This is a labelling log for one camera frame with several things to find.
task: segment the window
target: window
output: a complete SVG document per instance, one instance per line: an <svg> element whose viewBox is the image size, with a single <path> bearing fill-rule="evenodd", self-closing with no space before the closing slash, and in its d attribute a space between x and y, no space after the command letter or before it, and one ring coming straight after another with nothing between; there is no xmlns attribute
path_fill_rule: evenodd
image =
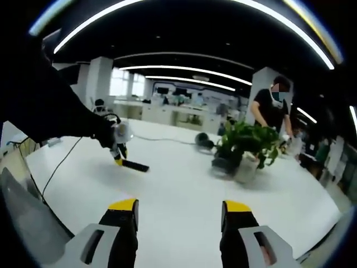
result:
<svg viewBox="0 0 357 268"><path fill-rule="evenodd" d="M111 96L126 96L128 93L129 72L113 68L110 80L109 94Z"/></svg>
<svg viewBox="0 0 357 268"><path fill-rule="evenodd" d="M144 88L145 88L145 76L140 74L134 74L132 95L136 95L138 97L144 96Z"/></svg>

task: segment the black t-shirt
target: black t-shirt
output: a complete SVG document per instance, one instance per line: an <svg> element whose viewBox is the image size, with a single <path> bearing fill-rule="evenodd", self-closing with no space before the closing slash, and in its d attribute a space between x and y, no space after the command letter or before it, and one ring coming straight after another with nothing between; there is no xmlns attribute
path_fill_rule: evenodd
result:
<svg viewBox="0 0 357 268"><path fill-rule="evenodd" d="M275 107L269 89L261 89L255 96L254 101L259 103L259 111L269 127L275 127L277 132L280 128L286 114L289 114L288 105L283 100L281 107Z"/></svg>

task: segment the computer monitor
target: computer monitor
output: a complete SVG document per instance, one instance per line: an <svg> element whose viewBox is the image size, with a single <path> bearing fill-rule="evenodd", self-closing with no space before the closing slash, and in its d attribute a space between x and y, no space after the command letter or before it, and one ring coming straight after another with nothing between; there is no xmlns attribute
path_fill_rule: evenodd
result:
<svg viewBox="0 0 357 268"><path fill-rule="evenodd" d="M187 89L185 88L176 88L176 91L173 93L174 95L186 95Z"/></svg>
<svg viewBox="0 0 357 268"><path fill-rule="evenodd" d="M157 88L156 89L156 92L158 93L158 94L167 94L168 93L168 88Z"/></svg>

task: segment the black sleeve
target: black sleeve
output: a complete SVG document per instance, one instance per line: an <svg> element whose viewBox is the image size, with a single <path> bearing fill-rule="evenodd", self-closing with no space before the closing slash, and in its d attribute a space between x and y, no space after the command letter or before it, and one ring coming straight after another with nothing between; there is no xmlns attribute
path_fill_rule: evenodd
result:
<svg viewBox="0 0 357 268"><path fill-rule="evenodd" d="M44 56L41 44L22 47L11 60L0 91L5 120L36 142L110 132L111 123L82 104Z"/></svg>
<svg viewBox="0 0 357 268"><path fill-rule="evenodd" d="M269 99L271 99L269 89L261 89L255 96L254 101L262 105L266 104Z"/></svg>
<svg viewBox="0 0 357 268"><path fill-rule="evenodd" d="M284 112L284 115L289 115L288 104L286 103L285 100L283 100L283 112Z"/></svg>

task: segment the floor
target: floor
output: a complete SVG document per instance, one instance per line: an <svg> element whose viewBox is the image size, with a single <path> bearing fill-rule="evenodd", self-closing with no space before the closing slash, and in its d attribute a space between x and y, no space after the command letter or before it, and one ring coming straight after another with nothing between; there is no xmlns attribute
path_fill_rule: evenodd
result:
<svg viewBox="0 0 357 268"><path fill-rule="evenodd" d="M25 178L28 178L30 175L26 163L22 160L19 149L9 152L3 159L0 160L0 172L5 167L10 170L20 183L24 183ZM328 183L326 190L336 203L341 213L349 210L351 202L337 185ZM320 267L321 261L325 259L326 252L329 252L329 245L324 243L309 254L308 258L302 263L302 266L305 268Z"/></svg>

